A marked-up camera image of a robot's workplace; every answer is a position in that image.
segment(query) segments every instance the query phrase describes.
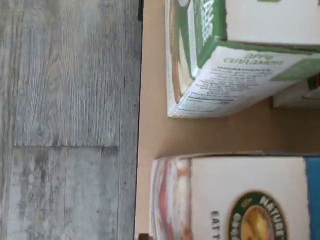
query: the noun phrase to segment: cardboard shelf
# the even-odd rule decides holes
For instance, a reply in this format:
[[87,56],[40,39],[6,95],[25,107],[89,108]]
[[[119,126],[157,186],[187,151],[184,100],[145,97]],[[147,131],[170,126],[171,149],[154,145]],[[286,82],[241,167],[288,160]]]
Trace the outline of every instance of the cardboard shelf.
[[135,233],[149,232],[152,162],[196,153],[320,153],[320,111],[271,109],[270,100],[229,118],[167,117],[165,1],[144,1]]

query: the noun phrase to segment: laminate flooring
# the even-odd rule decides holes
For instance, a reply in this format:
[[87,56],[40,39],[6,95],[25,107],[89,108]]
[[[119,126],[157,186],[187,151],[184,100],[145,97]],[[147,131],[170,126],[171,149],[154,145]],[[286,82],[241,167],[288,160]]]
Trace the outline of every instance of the laminate flooring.
[[0,0],[0,240],[134,239],[138,0]]

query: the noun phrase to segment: gray wood plank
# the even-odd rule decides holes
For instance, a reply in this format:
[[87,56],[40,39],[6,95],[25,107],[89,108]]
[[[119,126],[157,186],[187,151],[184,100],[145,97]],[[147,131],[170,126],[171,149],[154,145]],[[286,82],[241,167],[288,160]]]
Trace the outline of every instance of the gray wood plank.
[[117,239],[117,147],[17,147],[7,240]]
[[118,239],[128,240],[135,237],[142,24],[138,21],[139,1],[121,2],[125,37],[122,39]]
[[0,0],[0,13],[22,13],[24,4],[25,0]]
[[22,15],[0,13],[0,240],[6,240]]
[[14,144],[118,146],[119,1],[26,0]]

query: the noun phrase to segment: wood grain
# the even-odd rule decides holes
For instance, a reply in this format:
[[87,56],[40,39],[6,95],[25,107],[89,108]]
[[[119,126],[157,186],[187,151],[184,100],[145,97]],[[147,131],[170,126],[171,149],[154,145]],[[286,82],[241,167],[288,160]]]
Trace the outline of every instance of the wood grain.
[[0,0],[0,13],[22,14],[25,0]]
[[113,0],[26,0],[16,146],[119,145],[119,11]]
[[7,240],[117,239],[117,147],[14,150]]
[[21,15],[0,12],[0,240],[7,236],[21,23]]
[[119,161],[118,239],[135,238],[138,129],[142,54],[139,1],[122,1],[125,12],[122,39],[122,85]]

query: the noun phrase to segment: nutrition facts label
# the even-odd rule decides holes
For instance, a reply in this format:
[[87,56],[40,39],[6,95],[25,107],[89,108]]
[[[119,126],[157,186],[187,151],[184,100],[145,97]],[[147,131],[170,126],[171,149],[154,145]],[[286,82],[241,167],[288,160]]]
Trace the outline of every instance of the nutrition facts label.
[[218,47],[190,87],[177,114],[220,117],[249,107],[301,81],[273,79],[303,57]]

